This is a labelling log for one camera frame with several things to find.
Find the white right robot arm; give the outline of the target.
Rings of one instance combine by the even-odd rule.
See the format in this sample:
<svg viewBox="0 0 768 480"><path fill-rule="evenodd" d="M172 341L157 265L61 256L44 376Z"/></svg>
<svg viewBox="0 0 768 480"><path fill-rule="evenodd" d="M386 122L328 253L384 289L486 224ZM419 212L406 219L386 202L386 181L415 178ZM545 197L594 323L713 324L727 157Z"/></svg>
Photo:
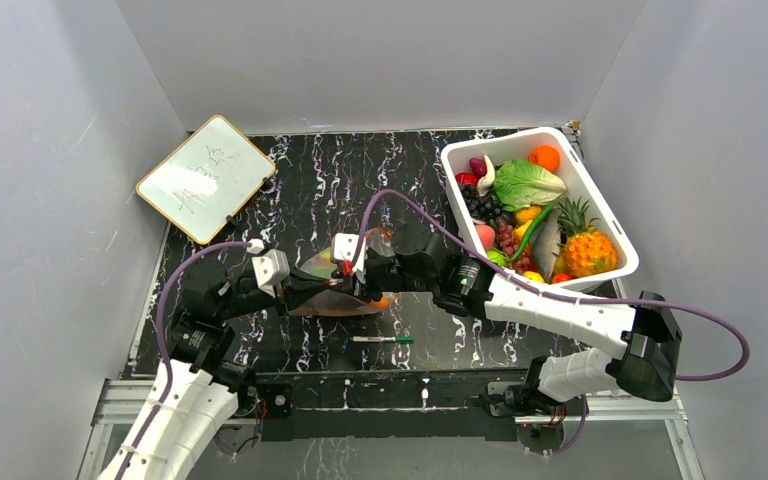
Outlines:
<svg viewBox="0 0 768 480"><path fill-rule="evenodd" d="M345 292L364 300L429 292L451 315L516 322L588 345L586 351L532 362L522 392L531 411L547 414L562 402L604 390L653 402L672 398L681 332L662 308L529 284L485 257L451 252L440 234L422 226L400 228L388 245L391 252L381 254L370 238L333 238L332 259Z"/></svg>

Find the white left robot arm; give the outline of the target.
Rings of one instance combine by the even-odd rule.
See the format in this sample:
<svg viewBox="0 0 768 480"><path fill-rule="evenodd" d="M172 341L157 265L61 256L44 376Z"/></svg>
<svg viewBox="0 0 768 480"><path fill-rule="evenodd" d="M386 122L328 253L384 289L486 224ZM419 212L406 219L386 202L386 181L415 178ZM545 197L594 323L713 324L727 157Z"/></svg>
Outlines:
<svg viewBox="0 0 768 480"><path fill-rule="evenodd" d="M290 412L291 388L263 385L253 368L227 359L234 338L228 320L270 307L289 313L336 285L292 269L277 253L257 256L239 276L212 258L187 261L163 287L155 331L161 363L129 433L102 479L184 479L227 421L251 419L252 446L270 413ZM180 289L171 314L165 296Z"/></svg>

